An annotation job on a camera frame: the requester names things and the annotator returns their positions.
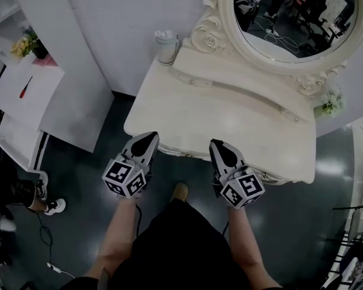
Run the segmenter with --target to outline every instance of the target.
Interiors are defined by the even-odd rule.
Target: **vanity table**
[[[360,44],[363,0],[356,0],[356,24],[338,44],[300,59],[256,36],[248,39],[238,26],[243,19],[235,17],[234,0],[203,3],[207,10],[183,40],[174,64],[154,59],[125,132],[157,131],[160,151],[206,161],[209,142],[216,138],[239,149],[264,183],[311,183],[316,153],[312,101]]]

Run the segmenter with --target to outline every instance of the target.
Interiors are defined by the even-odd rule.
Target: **ornate mirror frame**
[[[317,55],[315,60],[295,63],[270,59],[245,41],[235,17],[234,0],[203,0],[203,5],[207,10],[194,27],[191,40],[185,40],[183,46],[230,60],[241,58],[265,73],[290,76],[294,88],[304,95],[319,92],[330,77],[346,66],[345,60],[363,41],[363,0],[355,0],[355,25],[339,47],[322,53],[322,57]]]

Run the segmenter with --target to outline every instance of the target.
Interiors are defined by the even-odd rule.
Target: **red screwdriver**
[[[22,92],[20,93],[20,96],[19,98],[20,99],[23,99],[23,96],[25,94],[25,91],[27,90],[27,87],[28,87],[28,84],[30,83],[31,79],[32,79],[33,76],[31,76],[30,80],[28,81],[28,83],[26,84],[26,86],[23,88]]]

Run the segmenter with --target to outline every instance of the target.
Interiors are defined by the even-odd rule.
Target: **oval mirror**
[[[306,62],[331,53],[355,26],[355,0],[234,0],[244,41],[280,62]]]

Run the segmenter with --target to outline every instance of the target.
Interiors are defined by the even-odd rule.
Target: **white bottle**
[[[162,65],[172,65],[175,61],[179,39],[171,30],[156,31],[157,58]]]

